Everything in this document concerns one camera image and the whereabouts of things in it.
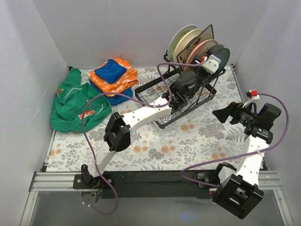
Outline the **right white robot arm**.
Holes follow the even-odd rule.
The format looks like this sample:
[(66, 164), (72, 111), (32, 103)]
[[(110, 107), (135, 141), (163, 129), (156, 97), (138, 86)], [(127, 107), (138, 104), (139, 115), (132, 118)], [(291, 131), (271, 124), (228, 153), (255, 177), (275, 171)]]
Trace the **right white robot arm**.
[(232, 117), (232, 125), (240, 123), (245, 127), (243, 151), (247, 156), (241, 159), (238, 167), (226, 162), (218, 164), (213, 174), (213, 183), (218, 186), (213, 202), (239, 219), (244, 219), (263, 199), (264, 192), (259, 188), (262, 150), (271, 144), (273, 133), (270, 129), (281, 114), (281, 110), (272, 104), (265, 104), (259, 113), (255, 110), (254, 103), (245, 106), (232, 102), (226, 108), (213, 111), (221, 123)]

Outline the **square floral plate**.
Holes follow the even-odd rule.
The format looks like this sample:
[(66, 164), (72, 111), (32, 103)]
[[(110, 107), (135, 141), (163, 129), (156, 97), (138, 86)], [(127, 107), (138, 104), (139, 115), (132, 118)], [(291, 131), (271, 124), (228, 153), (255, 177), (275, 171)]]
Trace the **square floral plate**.
[(192, 31), (189, 31), (181, 38), (180, 42), (177, 44), (173, 56), (173, 61), (176, 63), (186, 63), (188, 56), (198, 44), (206, 40), (213, 39), (214, 29), (212, 24), (210, 24), (203, 30), (196, 28)]

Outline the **white scalloped plate front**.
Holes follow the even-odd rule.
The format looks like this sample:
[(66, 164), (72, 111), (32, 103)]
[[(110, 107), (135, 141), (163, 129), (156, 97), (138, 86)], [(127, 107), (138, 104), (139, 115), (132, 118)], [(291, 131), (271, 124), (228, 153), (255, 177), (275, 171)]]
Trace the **white scalloped plate front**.
[(179, 41), (181, 40), (181, 38), (188, 32), (194, 30), (194, 29), (198, 29), (198, 27), (194, 24), (190, 24), (187, 25), (183, 28), (181, 28), (172, 38), (168, 50), (167, 50), (167, 57), (169, 60), (173, 59), (173, 55), (174, 55), (174, 50), (177, 46), (177, 44), (179, 43)]

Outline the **pink and cream round plate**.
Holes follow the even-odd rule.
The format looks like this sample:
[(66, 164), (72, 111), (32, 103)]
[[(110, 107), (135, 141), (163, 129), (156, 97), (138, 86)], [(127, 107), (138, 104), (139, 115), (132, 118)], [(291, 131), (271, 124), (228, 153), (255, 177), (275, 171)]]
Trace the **pink and cream round plate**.
[(187, 52), (185, 53), (185, 63), (192, 64), (192, 60), (196, 55), (204, 54), (210, 47), (217, 45), (218, 42), (214, 39), (202, 41), (200, 38), (197, 38), (193, 41)]

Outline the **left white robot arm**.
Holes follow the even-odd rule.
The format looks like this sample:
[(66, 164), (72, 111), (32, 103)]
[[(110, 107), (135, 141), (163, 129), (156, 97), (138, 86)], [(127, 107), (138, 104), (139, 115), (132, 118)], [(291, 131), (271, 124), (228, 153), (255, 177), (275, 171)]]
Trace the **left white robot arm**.
[(124, 115), (120, 115), (118, 112), (112, 114), (107, 124), (103, 146), (98, 154), (94, 152), (86, 135), (84, 121), (81, 121), (83, 134), (94, 158), (91, 166), (83, 164), (81, 167), (83, 181), (89, 188), (96, 188), (99, 184), (103, 185), (104, 183), (112, 187), (112, 184), (103, 176), (104, 169), (116, 153), (124, 151), (130, 146), (130, 135), (144, 125), (172, 114), (172, 108), (166, 98), (159, 97), (150, 105), (132, 97), (125, 97), (142, 104), (143, 107)]

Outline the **blue glazed plate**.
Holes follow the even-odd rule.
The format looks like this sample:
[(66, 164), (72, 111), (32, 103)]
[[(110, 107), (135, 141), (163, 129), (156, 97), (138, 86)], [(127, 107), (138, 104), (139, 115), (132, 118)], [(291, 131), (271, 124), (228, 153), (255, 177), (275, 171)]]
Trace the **blue glazed plate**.
[(214, 45), (205, 52), (205, 55), (209, 57), (212, 54), (214, 54), (215, 52), (217, 52), (218, 50), (221, 50), (223, 48), (224, 48), (224, 45), (222, 45), (222, 44)]
[(230, 58), (230, 50), (228, 48), (222, 48), (214, 53), (214, 56), (220, 59), (218, 71), (222, 71), (226, 64), (228, 63), (228, 60)]

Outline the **cream and green round plate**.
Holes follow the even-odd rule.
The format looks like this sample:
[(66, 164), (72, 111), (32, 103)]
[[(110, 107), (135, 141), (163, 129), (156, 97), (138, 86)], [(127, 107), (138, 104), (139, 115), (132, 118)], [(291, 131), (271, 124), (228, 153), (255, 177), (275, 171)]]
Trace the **cream and green round plate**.
[(188, 33), (186, 33), (181, 40), (179, 41), (179, 43), (177, 44), (175, 50), (174, 50), (174, 55), (173, 55), (173, 62), (177, 63), (177, 55), (184, 49), (184, 47), (190, 42), (192, 41), (195, 37), (197, 37), (198, 35), (200, 35), (203, 32), (203, 29), (194, 29)]

